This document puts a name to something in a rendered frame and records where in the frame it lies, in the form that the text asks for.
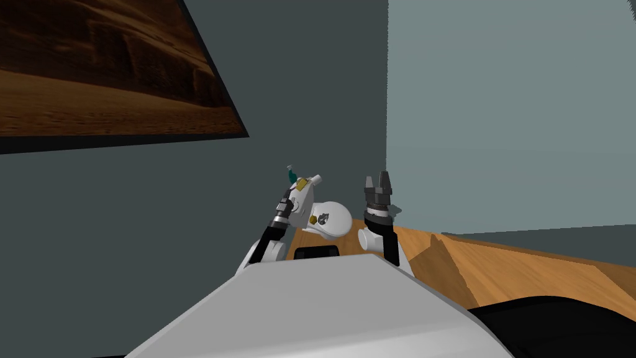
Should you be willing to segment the brown desert picture black frame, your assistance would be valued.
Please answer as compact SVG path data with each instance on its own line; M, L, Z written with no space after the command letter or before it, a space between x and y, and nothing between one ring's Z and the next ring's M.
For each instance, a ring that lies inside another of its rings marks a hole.
M0 155L247 134L185 0L0 0Z

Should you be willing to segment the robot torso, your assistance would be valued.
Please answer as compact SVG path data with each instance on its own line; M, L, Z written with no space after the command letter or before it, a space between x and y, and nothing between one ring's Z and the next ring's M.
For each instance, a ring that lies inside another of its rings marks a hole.
M513 358L473 314L387 260L249 265L126 358Z

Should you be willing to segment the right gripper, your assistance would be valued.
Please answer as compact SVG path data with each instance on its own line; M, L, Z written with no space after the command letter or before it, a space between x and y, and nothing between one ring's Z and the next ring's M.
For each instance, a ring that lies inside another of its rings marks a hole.
M366 202L373 205L390 205L393 190L388 171L380 172L378 186L374 186L371 176L366 177L364 188Z

